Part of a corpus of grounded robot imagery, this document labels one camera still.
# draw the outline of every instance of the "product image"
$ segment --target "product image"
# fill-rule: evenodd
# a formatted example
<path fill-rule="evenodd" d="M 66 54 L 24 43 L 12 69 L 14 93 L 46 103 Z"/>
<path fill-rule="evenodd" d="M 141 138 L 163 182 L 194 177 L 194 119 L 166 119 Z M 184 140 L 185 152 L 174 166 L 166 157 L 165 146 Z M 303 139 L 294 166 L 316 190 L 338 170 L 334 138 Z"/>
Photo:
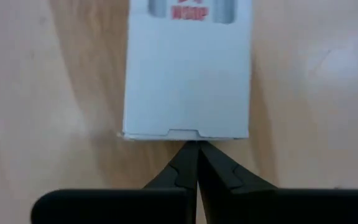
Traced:
<path fill-rule="evenodd" d="M 149 0 L 150 15 L 166 19 L 204 21 L 230 24 L 236 18 L 237 0 Z"/>
<path fill-rule="evenodd" d="M 131 0 L 122 134 L 248 138 L 251 0 Z"/>

